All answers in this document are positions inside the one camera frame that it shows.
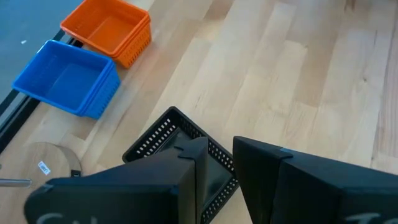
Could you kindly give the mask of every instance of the white label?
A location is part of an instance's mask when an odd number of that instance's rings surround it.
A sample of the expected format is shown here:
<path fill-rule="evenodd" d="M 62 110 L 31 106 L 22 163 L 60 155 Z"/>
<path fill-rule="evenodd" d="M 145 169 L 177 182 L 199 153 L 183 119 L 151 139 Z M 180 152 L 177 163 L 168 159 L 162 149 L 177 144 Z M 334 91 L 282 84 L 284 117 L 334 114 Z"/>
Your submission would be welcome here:
<path fill-rule="evenodd" d="M 51 173 L 51 170 L 44 164 L 43 161 L 40 161 L 39 164 L 37 164 L 37 165 L 40 168 L 40 170 L 43 171 L 43 173 L 45 175 L 48 175 L 49 173 Z"/>

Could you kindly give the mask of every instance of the blue basket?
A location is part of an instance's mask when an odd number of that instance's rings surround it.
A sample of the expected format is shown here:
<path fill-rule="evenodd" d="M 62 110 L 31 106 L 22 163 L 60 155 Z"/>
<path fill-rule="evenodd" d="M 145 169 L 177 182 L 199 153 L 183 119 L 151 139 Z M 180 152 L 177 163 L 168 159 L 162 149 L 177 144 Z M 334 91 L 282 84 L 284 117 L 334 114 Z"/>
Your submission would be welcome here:
<path fill-rule="evenodd" d="M 12 87 L 75 115 L 98 119 L 119 85 L 110 58 L 48 40 Z"/>

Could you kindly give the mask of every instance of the basket rim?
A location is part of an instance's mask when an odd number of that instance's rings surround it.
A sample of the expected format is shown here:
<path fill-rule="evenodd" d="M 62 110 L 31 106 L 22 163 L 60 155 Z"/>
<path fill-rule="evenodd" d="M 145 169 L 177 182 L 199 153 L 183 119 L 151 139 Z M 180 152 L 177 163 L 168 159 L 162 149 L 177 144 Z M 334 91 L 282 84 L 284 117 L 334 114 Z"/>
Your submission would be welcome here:
<path fill-rule="evenodd" d="M 165 112 L 163 112 L 153 123 L 152 125 L 140 135 L 140 137 L 130 146 L 130 148 L 123 154 L 122 160 L 124 163 L 128 163 L 131 161 L 127 160 L 127 155 L 130 153 L 134 153 L 134 150 L 139 147 L 140 143 L 147 139 L 149 134 L 154 132 L 154 127 L 156 127 L 161 121 L 163 121 L 169 113 L 177 113 L 181 118 L 185 121 L 189 122 L 192 126 L 194 126 L 197 130 L 199 130 L 205 137 L 208 138 L 209 142 L 212 143 L 213 146 L 216 146 L 220 151 L 222 151 L 231 161 L 233 160 L 232 153 L 226 150 L 222 145 L 220 145 L 217 141 L 215 141 L 208 133 L 202 130 L 195 122 L 193 122 L 187 115 L 185 115 L 182 111 L 180 111 L 177 107 L 171 106 Z M 217 158 L 214 154 L 208 154 L 211 156 L 215 161 L 217 161 L 223 169 L 227 170 L 231 177 L 223 184 L 222 188 L 220 188 L 217 193 L 212 196 L 208 203 L 203 204 L 203 210 L 201 213 L 201 224 L 209 224 L 214 217 L 218 214 L 218 212 L 224 207 L 227 201 L 232 197 L 235 191 L 239 188 L 239 183 L 236 178 L 236 174 L 234 168 L 228 169 L 226 166 L 223 165 L 221 159 Z"/>
<path fill-rule="evenodd" d="M 108 61 L 106 63 L 106 65 L 104 66 L 104 69 L 98 75 L 98 78 L 93 83 L 93 86 L 88 90 L 88 93 L 85 95 L 85 97 L 83 98 L 83 100 L 81 101 L 81 103 L 79 104 L 79 106 L 77 108 L 70 108 L 70 107 L 67 107 L 67 106 L 63 106 L 60 103 L 56 103 L 56 102 L 50 101 L 50 100 L 48 100 L 47 98 L 45 98 L 43 96 L 39 96 L 39 95 L 37 95 L 35 93 L 32 93 L 29 90 L 25 90 L 25 89 L 20 88 L 19 86 L 16 85 L 16 82 L 18 81 L 18 79 L 20 79 L 20 77 L 25 74 L 25 71 L 29 68 L 30 64 L 35 61 L 35 59 L 37 58 L 36 55 L 39 54 L 42 49 L 48 47 L 50 44 L 63 45 L 63 46 L 69 47 L 69 48 L 71 48 L 73 50 L 79 51 L 79 52 L 81 52 L 83 54 L 91 55 L 92 57 L 104 58 L 104 59 L 106 59 Z M 90 99 L 91 93 L 96 88 L 96 86 L 98 86 L 100 80 L 102 78 L 105 78 L 105 76 L 110 74 L 112 66 L 114 65 L 114 62 L 107 56 L 104 56 L 104 55 L 101 55 L 101 54 L 97 54 L 97 53 L 91 52 L 89 50 L 85 50 L 85 49 L 81 49 L 81 48 L 78 48 L 78 47 L 74 47 L 72 45 L 68 45 L 68 44 L 65 44 L 63 42 L 59 42 L 59 41 L 56 41 L 56 40 L 48 40 L 48 41 L 46 41 L 44 43 L 44 45 L 37 51 L 36 55 L 35 55 L 35 57 L 32 58 L 32 60 L 25 66 L 23 71 L 21 71 L 21 73 L 13 81 L 12 88 L 15 89 L 15 90 L 18 90 L 21 93 L 25 93 L 26 95 L 29 95 L 29 96 L 37 99 L 37 100 L 43 101 L 45 103 L 48 103 L 50 105 L 53 105 L 53 106 L 55 106 L 57 108 L 60 108 L 60 109 L 62 109 L 64 111 L 67 111 L 67 112 L 70 112 L 70 113 L 73 113 L 73 114 L 79 114 L 81 112 L 81 110 L 87 104 L 87 101 Z"/>
<path fill-rule="evenodd" d="M 78 7 L 76 7 L 76 9 L 74 9 L 61 23 L 60 23 L 60 28 L 62 30 L 64 30 L 66 33 L 70 34 L 71 36 L 73 36 L 74 38 L 80 40 L 81 42 L 83 42 L 84 44 L 89 45 L 90 47 L 94 47 L 95 49 L 98 49 L 99 51 L 101 51 L 102 53 L 110 56 L 110 57 L 117 57 L 126 47 L 126 42 L 129 42 L 129 40 L 131 38 L 134 38 L 134 36 L 138 33 L 140 33 L 144 27 L 147 25 L 145 23 L 150 24 L 150 16 L 149 13 L 143 9 L 138 8 L 137 6 L 133 5 L 133 4 L 129 4 L 127 2 L 121 1 L 121 0 L 116 0 L 117 2 L 123 4 L 126 7 L 130 7 L 130 8 L 134 8 L 135 10 L 141 11 L 145 14 L 144 18 L 142 18 L 138 24 L 136 26 L 134 26 L 134 28 L 130 31 L 130 33 L 128 33 L 127 36 L 125 36 L 125 38 L 120 42 L 120 44 L 112 51 L 106 50 L 104 47 L 94 43 L 93 41 L 89 40 L 86 37 L 81 36 L 80 34 L 77 34 L 76 32 L 70 30 L 69 28 L 67 28 L 65 26 L 66 22 L 69 20 L 69 18 L 71 18 L 71 16 L 74 15 L 74 13 L 78 12 L 79 10 L 81 10 L 80 8 L 86 4 L 87 2 L 90 1 L 94 1 L 94 0 L 84 0 L 82 3 L 80 3 L 80 5 Z"/>
<path fill-rule="evenodd" d="M 123 56 L 123 54 L 126 53 L 125 49 L 127 49 L 127 47 L 128 47 L 132 42 L 134 42 L 137 38 L 140 37 L 141 34 L 143 34 L 143 32 L 141 32 L 141 31 L 144 31 L 145 29 L 147 29 L 147 28 L 148 28 L 148 25 L 149 25 L 149 23 L 146 24 L 146 25 L 142 28 L 142 30 L 140 30 L 139 33 L 134 34 L 134 36 L 131 37 L 131 39 L 127 40 L 127 42 L 124 43 L 123 49 L 122 49 L 120 52 L 117 52 L 116 55 L 112 55 L 112 56 L 110 56 L 110 57 L 111 57 L 112 59 L 114 59 L 114 60 L 117 60 L 117 59 L 121 58 L 121 57 Z"/>

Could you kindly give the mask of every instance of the plastic basket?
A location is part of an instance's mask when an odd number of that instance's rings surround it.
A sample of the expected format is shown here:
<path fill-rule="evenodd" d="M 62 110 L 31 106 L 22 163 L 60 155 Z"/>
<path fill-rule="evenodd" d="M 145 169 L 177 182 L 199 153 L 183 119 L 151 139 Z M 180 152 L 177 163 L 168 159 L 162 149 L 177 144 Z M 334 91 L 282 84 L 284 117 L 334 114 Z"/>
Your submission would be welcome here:
<path fill-rule="evenodd" d="M 198 137 L 207 137 L 209 142 L 207 195 L 201 215 L 201 223 L 209 223 L 239 187 L 232 155 L 176 107 L 155 121 L 123 154 L 123 161 L 135 161 Z"/>
<path fill-rule="evenodd" d="M 85 113 L 87 105 L 106 107 L 112 92 L 105 86 L 112 83 L 120 83 L 120 79 L 110 58 L 48 40 L 12 87 L 67 112 L 98 119 L 92 111 Z M 108 98 L 94 97 L 104 93 L 108 93 Z"/>
<path fill-rule="evenodd" d="M 60 26 L 126 68 L 151 42 L 149 14 L 119 0 L 85 0 Z"/>

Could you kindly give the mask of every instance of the wooden floor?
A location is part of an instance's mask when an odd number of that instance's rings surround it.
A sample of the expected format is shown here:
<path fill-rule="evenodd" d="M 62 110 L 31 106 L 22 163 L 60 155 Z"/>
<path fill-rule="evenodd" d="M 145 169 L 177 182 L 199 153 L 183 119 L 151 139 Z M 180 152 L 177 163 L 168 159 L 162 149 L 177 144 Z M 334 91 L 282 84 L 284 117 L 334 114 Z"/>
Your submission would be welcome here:
<path fill-rule="evenodd" d="M 85 174 L 108 169 L 175 105 L 228 150 L 242 135 L 398 174 L 396 1 L 129 2 L 149 10 L 153 43 L 119 69 L 102 118 L 41 103 L 0 163 L 23 166 L 15 152 L 47 141 L 73 149 Z M 240 190 L 213 223 L 250 223 Z"/>

